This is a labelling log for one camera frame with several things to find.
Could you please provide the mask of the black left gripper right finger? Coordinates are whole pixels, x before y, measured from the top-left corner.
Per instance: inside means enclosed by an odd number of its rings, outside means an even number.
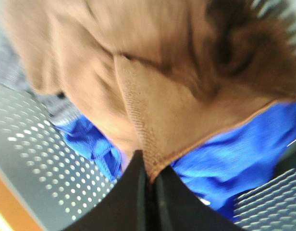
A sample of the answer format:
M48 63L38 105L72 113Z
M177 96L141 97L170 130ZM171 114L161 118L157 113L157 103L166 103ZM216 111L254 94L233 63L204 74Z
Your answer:
M155 179L159 227L162 231L242 231L243 229L203 204L171 166Z

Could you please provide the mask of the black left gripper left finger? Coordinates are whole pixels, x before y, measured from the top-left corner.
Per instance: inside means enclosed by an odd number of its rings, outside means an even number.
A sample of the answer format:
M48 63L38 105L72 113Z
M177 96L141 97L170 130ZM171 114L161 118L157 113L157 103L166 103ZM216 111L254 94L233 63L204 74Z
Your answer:
M146 231L146 172L136 150L122 177L106 197L66 231Z

